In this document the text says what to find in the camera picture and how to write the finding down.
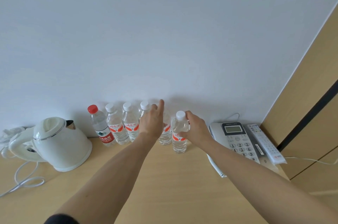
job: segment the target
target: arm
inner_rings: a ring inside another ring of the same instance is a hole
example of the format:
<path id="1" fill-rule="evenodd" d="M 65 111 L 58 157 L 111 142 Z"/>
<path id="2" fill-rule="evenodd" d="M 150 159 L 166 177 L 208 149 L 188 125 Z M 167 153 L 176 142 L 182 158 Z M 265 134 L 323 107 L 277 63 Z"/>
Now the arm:
<path id="1" fill-rule="evenodd" d="M 164 101 L 140 119 L 135 141 L 111 158 L 56 213 L 80 224 L 114 223 L 134 187 L 144 159 L 163 131 Z"/>
<path id="2" fill-rule="evenodd" d="M 212 139 L 203 119 L 190 111 L 186 114 L 191 128 L 181 136 L 205 151 L 268 223 L 338 223 L 333 209 L 268 168 L 222 146 Z"/>

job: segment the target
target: bottle label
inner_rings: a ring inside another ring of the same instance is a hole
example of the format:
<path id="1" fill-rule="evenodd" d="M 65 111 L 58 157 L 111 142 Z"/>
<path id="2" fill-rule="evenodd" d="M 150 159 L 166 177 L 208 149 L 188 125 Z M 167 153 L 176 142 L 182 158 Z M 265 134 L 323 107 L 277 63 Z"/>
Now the bottle label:
<path id="1" fill-rule="evenodd" d="M 120 124 L 110 124 L 108 126 L 109 126 L 109 129 L 112 132 L 122 132 L 123 131 L 123 124 L 122 123 L 120 123 Z"/>
<path id="2" fill-rule="evenodd" d="M 112 132 L 109 130 L 109 127 L 105 128 L 102 131 L 95 131 L 96 134 L 100 137 L 103 143 L 110 143 L 114 140 Z"/>
<path id="3" fill-rule="evenodd" d="M 164 128 L 163 128 L 163 132 L 167 132 L 170 130 L 170 124 L 166 124 L 166 123 L 163 123 L 164 124 Z"/>
<path id="4" fill-rule="evenodd" d="M 126 129 L 130 132 L 137 131 L 139 129 L 139 123 L 124 124 Z"/>
<path id="5" fill-rule="evenodd" d="M 174 141 L 184 141 L 186 138 L 181 137 L 178 133 L 173 132 L 172 133 L 172 139 Z"/>

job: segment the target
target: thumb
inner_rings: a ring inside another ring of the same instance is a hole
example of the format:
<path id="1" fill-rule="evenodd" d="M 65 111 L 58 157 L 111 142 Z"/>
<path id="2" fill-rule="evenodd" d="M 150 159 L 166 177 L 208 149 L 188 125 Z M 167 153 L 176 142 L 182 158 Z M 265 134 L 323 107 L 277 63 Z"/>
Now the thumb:
<path id="1" fill-rule="evenodd" d="M 189 136 L 189 132 L 179 132 L 179 135 L 186 139 Z"/>

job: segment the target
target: water bottle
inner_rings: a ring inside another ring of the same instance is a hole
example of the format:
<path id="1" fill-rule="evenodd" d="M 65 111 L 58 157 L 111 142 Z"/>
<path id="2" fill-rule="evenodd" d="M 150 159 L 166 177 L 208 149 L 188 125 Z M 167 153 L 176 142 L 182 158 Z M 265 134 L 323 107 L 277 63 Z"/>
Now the water bottle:
<path id="1" fill-rule="evenodd" d="M 116 140 L 106 122 L 105 114 L 96 105 L 90 105 L 87 110 L 90 113 L 90 122 L 103 144 L 107 147 L 116 144 Z"/>
<path id="2" fill-rule="evenodd" d="M 143 102 L 141 102 L 141 115 L 140 118 L 145 114 L 148 113 L 150 111 L 150 105 L 149 102 L 144 100 Z"/>
<path id="3" fill-rule="evenodd" d="M 107 124 L 118 144 L 124 145 L 130 142 L 127 130 L 124 128 L 121 111 L 117 111 L 113 103 L 106 105 Z"/>
<path id="4" fill-rule="evenodd" d="M 178 153 L 187 150 L 187 139 L 179 136 L 179 132 L 189 131 L 189 122 L 184 111 L 177 111 L 176 117 L 172 120 L 172 149 Z"/>
<path id="5" fill-rule="evenodd" d="M 170 115 L 166 110 L 163 112 L 163 132 L 159 137 L 158 141 L 162 145 L 169 145 L 171 143 L 171 125 L 170 125 Z"/>
<path id="6" fill-rule="evenodd" d="M 130 102 L 124 103 L 123 109 L 123 123 L 127 129 L 130 141 L 133 142 L 139 134 L 139 115 L 134 111 Z"/>

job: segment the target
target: remote control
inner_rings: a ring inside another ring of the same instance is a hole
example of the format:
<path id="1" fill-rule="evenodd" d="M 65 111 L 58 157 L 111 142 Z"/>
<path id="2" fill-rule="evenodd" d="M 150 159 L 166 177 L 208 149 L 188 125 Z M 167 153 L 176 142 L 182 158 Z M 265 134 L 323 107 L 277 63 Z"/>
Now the remote control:
<path id="1" fill-rule="evenodd" d="M 272 144 L 264 132 L 259 128 L 257 124 L 248 124 L 247 127 L 259 142 L 259 144 L 264 148 L 266 154 L 270 161 L 276 164 L 286 164 L 285 158 L 281 155 L 278 149 Z"/>

